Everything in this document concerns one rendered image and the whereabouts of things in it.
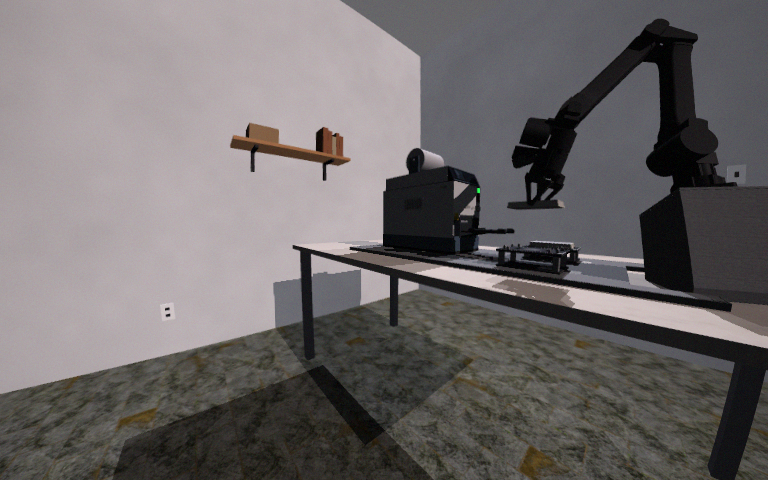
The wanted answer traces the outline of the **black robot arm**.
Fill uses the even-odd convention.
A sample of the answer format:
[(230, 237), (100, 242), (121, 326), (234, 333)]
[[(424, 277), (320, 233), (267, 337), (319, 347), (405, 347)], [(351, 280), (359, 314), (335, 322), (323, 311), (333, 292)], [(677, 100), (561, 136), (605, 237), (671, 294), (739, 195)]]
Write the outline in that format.
[[(718, 139), (708, 129), (707, 120), (696, 118), (691, 52), (698, 35), (669, 26), (665, 19), (655, 19), (646, 27), (583, 90), (570, 97), (555, 118), (527, 120), (519, 144), (539, 149), (515, 146), (514, 168), (532, 163), (546, 168), (552, 149), (570, 153), (579, 123), (638, 65), (651, 62), (659, 69), (660, 130), (654, 151), (646, 159), (648, 169), (658, 176), (672, 176), (670, 193), (683, 187), (737, 186), (717, 175), (714, 151)], [(546, 143), (546, 149), (542, 148)]]

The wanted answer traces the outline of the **white well plate with black square wells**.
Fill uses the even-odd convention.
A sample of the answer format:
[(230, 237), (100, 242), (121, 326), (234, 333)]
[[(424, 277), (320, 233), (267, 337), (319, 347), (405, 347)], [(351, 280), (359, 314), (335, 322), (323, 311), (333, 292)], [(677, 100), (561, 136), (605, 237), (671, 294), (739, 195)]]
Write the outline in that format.
[[(558, 206), (553, 206), (553, 205), (558, 205)], [(563, 205), (564, 205), (564, 202), (560, 200), (543, 200), (543, 201), (537, 201), (533, 206), (527, 205), (527, 201), (526, 202), (508, 202), (507, 208), (516, 209), (516, 210), (532, 209), (529, 207), (537, 207), (541, 209), (556, 209), (556, 208), (565, 208), (565, 206)]]

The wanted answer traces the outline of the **light grey cylinder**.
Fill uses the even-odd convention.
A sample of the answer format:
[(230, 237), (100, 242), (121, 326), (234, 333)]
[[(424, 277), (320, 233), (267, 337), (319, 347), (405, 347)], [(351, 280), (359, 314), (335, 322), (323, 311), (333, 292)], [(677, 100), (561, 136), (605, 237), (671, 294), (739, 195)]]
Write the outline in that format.
[(409, 158), (419, 155), (419, 171), (430, 170), (444, 166), (444, 160), (441, 156), (428, 152), (420, 148), (414, 148), (410, 151), (406, 159), (406, 167), (409, 171)]

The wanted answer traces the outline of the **white multi-well plate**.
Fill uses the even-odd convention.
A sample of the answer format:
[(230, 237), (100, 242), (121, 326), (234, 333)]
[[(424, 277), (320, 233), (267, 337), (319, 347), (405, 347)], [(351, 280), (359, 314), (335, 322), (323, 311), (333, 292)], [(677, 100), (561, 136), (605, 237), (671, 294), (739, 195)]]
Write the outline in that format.
[(559, 248), (574, 248), (574, 243), (567, 243), (567, 242), (549, 242), (549, 241), (532, 241), (529, 245), (534, 245), (535, 247), (547, 247), (547, 248), (556, 248), (558, 246)]

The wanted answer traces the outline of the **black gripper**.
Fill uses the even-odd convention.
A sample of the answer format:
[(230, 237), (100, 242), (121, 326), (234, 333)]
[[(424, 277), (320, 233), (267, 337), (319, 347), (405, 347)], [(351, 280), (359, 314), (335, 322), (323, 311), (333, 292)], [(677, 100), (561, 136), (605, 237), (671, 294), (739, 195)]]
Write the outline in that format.
[[(567, 154), (568, 152), (565, 152), (565, 151), (560, 151), (560, 153), (556, 153), (557, 149), (552, 149), (552, 150), (553, 152), (546, 168), (531, 166), (529, 173), (526, 172), (525, 184), (526, 184), (526, 194), (527, 194), (527, 205), (533, 206), (538, 200), (541, 200), (541, 196), (549, 188), (553, 189), (553, 191), (544, 200), (550, 200), (564, 186), (563, 182), (565, 180), (565, 176), (561, 174), (561, 172), (569, 154)], [(555, 170), (558, 172), (556, 172)], [(538, 176), (538, 175), (541, 175), (541, 176)], [(547, 180), (545, 178), (551, 179), (551, 180)], [(538, 193), (533, 198), (533, 200), (531, 200), (531, 183), (532, 182), (537, 183), (537, 193)]]

